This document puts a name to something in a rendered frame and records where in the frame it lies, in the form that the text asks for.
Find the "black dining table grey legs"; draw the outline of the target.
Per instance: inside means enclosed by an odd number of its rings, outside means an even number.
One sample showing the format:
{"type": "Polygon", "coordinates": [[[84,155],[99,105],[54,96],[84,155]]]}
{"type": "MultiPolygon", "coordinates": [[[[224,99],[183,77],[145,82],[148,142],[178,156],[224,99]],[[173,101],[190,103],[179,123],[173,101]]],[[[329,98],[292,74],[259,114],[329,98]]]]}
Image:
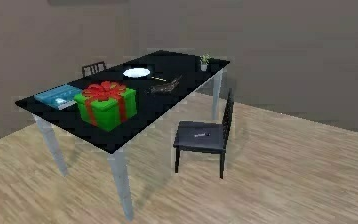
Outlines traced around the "black dining table grey legs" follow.
{"type": "Polygon", "coordinates": [[[67,167],[52,129],[53,126],[106,152],[125,217],[131,220],[134,213],[125,159],[125,144],[210,80],[214,82],[212,117],[216,118],[221,79],[224,68],[228,64],[227,60],[212,58],[207,69],[203,71],[198,56],[159,50],[95,75],[72,81],[70,84],[77,88],[85,88],[92,82],[119,81],[137,91],[138,114],[110,132],[82,121],[78,107],[75,105],[64,110],[57,110],[35,100],[32,96],[18,100],[16,105],[33,114],[46,145],[63,175],[67,174],[67,167]],[[157,80],[123,77],[123,72],[133,66],[146,67],[153,76],[168,81],[178,78],[179,84],[170,94],[151,94],[147,90],[156,85],[157,80]]]}

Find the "black dining chair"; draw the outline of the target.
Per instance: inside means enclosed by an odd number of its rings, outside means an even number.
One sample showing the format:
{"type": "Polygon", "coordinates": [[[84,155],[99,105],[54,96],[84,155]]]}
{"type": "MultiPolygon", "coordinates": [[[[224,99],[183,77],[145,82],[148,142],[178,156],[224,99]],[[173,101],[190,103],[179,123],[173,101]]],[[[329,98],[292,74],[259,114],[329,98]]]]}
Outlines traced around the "black dining chair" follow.
{"type": "Polygon", "coordinates": [[[226,149],[231,130],[234,108],[234,93],[230,88],[221,123],[180,121],[173,147],[175,148],[175,172],[179,171],[182,151],[219,154],[220,178],[224,178],[226,149]]]}

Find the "dark brown dining chair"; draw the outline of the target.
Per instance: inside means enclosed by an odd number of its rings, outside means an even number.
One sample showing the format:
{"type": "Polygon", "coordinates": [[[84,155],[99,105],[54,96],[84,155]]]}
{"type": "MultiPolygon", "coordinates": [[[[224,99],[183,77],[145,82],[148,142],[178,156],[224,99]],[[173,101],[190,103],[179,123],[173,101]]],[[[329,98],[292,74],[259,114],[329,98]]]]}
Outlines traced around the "dark brown dining chair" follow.
{"type": "Polygon", "coordinates": [[[97,74],[106,69],[107,69],[106,63],[104,61],[100,61],[89,65],[84,65],[81,71],[82,71],[82,76],[86,77],[86,76],[97,74]]]}

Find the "blue book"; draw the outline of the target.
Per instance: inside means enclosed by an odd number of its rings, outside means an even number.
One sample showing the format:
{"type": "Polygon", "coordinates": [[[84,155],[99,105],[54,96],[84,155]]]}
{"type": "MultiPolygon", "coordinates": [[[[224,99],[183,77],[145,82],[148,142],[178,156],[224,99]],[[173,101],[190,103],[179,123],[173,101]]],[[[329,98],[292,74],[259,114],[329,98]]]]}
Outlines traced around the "blue book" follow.
{"type": "Polygon", "coordinates": [[[63,110],[72,106],[75,103],[74,96],[80,94],[81,92],[81,89],[65,84],[38,93],[34,96],[34,98],[54,109],[63,110]]]}

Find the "small potted green plant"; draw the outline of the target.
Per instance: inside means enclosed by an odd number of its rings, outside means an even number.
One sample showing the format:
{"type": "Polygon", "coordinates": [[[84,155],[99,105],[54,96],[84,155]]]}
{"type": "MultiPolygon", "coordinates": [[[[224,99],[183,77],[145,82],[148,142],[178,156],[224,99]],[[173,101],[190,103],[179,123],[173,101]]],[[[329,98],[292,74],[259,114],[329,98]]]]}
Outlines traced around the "small potted green plant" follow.
{"type": "Polygon", "coordinates": [[[202,55],[200,57],[201,70],[206,71],[209,64],[210,56],[208,54],[202,55]]]}

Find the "white plate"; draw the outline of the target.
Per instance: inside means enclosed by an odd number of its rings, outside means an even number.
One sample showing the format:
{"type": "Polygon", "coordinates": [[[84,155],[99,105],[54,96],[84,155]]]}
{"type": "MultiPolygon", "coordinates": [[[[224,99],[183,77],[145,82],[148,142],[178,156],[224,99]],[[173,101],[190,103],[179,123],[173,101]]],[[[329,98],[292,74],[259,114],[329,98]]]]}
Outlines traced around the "white plate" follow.
{"type": "Polygon", "coordinates": [[[123,72],[123,75],[127,78],[144,78],[150,74],[150,70],[147,68],[130,68],[123,72]]]}

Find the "green gift box red ribbon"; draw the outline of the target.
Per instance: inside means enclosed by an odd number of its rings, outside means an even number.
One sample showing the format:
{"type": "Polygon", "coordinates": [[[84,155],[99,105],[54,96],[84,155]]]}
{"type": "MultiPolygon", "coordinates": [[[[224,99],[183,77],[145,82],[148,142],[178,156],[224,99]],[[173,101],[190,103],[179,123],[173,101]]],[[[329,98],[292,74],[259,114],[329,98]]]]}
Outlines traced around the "green gift box red ribbon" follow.
{"type": "Polygon", "coordinates": [[[124,84],[90,84],[74,96],[81,119],[107,132],[137,114],[137,91],[124,84]]]}

